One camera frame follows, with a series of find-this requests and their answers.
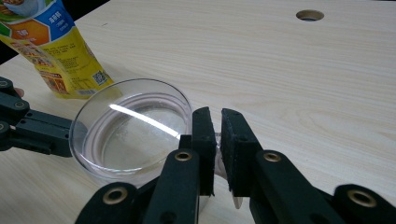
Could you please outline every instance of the round hole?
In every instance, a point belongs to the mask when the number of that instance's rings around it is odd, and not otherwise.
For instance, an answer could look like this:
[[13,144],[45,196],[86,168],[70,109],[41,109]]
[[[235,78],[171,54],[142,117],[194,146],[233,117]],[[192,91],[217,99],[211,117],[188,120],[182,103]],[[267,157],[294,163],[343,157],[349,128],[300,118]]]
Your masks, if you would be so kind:
[[109,205],[120,203],[126,198],[127,195],[128,191],[126,190],[126,188],[113,188],[108,190],[103,196],[103,202]]
[[121,191],[113,191],[108,195],[108,198],[111,200],[117,200],[122,195]]
[[275,153],[273,153],[273,152],[264,153],[264,158],[267,161],[273,161],[273,162],[277,162],[277,161],[281,160],[280,156],[275,154]]
[[347,192],[347,196],[352,202],[357,203],[361,206],[376,207],[375,198],[364,191],[352,189]]
[[19,102],[15,103],[15,107],[17,107],[17,108],[24,107],[24,102],[19,101]]
[[188,152],[179,152],[175,156],[178,161],[189,161],[191,157],[192,155]]
[[173,212],[164,212],[161,214],[161,217],[160,217],[161,223],[163,223],[163,224],[175,223],[176,218],[177,218],[177,216]]
[[314,213],[314,214],[311,214],[311,216],[309,216],[309,217],[315,224],[329,224],[330,223],[329,220],[321,214]]
[[296,17],[302,21],[320,21],[324,14],[320,11],[307,9],[297,12]]

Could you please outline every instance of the clear glass bowl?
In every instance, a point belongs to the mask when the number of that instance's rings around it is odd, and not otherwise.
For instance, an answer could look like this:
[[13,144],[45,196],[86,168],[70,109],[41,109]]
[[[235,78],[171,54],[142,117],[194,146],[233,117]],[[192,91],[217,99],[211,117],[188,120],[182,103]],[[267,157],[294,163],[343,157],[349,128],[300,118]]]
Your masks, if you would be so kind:
[[181,134],[191,134],[191,106],[172,85],[131,79],[96,93],[70,129],[73,156],[90,174],[138,188],[161,173]]

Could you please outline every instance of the metal screw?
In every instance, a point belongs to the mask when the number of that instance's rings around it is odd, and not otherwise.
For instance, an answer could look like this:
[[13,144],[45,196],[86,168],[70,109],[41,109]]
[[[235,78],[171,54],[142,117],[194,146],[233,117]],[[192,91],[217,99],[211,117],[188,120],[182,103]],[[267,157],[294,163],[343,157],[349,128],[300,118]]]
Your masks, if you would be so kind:
[[276,153],[273,153],[273,152],[264,153],[264,158],[267,161],[273,161],[273,162],[282,160],[282,158],[279,155],[277,155]]
[[103,202],[109,205],[120,203],[126,199],[127,195],[128,190],[126,190],[126,188],[116,187],[106,192],[106,194],[103,196]]
[[19,102],[15,103],[15,107],[17,107],[17,108],[24,107],[24,102],[19,101]]

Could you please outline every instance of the wood grain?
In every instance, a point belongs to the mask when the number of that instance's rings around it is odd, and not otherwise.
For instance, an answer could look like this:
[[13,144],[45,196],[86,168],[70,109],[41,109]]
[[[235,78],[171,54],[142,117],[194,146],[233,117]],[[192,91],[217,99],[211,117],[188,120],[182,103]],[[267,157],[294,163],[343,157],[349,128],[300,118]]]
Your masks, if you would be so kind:
[[[324,14],[300,21],[303,9]],[[369,1],[112,0],[77,26],[116,80],[158,78],[193,107],[244,114],[262,146],[287,155],[317,188],[355,183],[396,204],[396,5]],[[1,76],[32,108],[72,119],[21,56]],[[99,185],[72,159],[0,155],[0,223],[72,223]],[[252,223],[217,178],[200,223]]]

